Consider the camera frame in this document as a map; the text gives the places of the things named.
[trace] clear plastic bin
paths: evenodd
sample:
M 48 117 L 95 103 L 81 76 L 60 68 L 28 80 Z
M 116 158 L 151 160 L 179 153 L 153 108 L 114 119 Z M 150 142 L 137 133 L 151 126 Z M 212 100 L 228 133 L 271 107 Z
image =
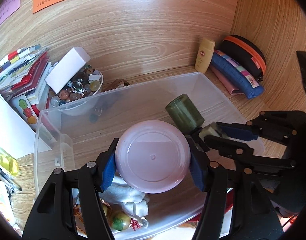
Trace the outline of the clear plastic bin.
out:
M 34 180 L 38 194 L 56 167 L 65 171 L 79 169 L 106 151 L 114 138 L 130 126 L 144 120 L 162 120 L 173 124 L 165 106 L 186 93 L 205 118 L 211 122 L 239 122 L 245 119 L 224 94 L 203 74 L 189 73 L 135 84 L 82 98 L 40 112 L 34 147 Z M 88 112 L 75 108 L 85 101 Z M 98 120 L 90 122 L 96 111 Z M 264 152 L 260 140 L 249 143 L 255 154 Z M 190 173 L 172 190 L 149 195 L 149 227 L 129 228 L 115 234 L 116 239 L 146 239 L 177 226 L 202 211 L 205 193 L 194 186 Z

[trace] pink lid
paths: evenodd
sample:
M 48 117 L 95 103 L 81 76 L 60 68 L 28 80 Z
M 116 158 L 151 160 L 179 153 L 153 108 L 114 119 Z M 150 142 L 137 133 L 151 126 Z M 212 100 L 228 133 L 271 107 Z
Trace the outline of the pink lid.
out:
M 173 125 L 143 121 L 128 128 L 117 143 L 117 170 L 131 187 L 145 193 L 174 188 L 185 177 L 191 152 L 185 136 Z

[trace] yellow bottle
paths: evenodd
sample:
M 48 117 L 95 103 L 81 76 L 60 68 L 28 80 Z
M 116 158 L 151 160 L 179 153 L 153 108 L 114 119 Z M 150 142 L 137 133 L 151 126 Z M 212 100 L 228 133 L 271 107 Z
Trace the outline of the yellow bottle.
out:
M 215 41 L 203 38 L 197 53 L 195 69 L 198 72 L 205 73 L 211 63 L 214 53 Z
M 19 171 L 19 165 L 16 159 L 9 155 L 0 147 L 0 168 L 6 170 L 12 176 L 15 176 Z

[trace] stack of books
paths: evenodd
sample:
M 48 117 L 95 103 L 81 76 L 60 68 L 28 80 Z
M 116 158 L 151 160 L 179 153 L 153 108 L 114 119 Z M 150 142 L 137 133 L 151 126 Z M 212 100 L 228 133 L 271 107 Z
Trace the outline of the stack of books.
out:
M 49 57 L 47 47 L 35 45 L 11 52 L 0 61 L 0 94 L 34 130 L 40 111 L 48 104 Z

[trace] wooden wall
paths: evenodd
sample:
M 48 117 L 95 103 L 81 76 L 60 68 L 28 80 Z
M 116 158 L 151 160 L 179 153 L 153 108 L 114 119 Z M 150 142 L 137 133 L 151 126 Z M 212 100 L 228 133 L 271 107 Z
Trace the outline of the wooden wall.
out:
M 267 110 L 305 110 L 296 50 L 306 51 L 306 16 L 294 0 L 238 0 L 232 34 L 264 53 L 267 72 L 260 99 Z
M 228 35 L 237 0 L 65 0 L 32 14 L 32 0 L 0 26 L 0 59 L 40 43 L 52 60 L 82 46 L 105 82 L 194 65 L 202 37 Z

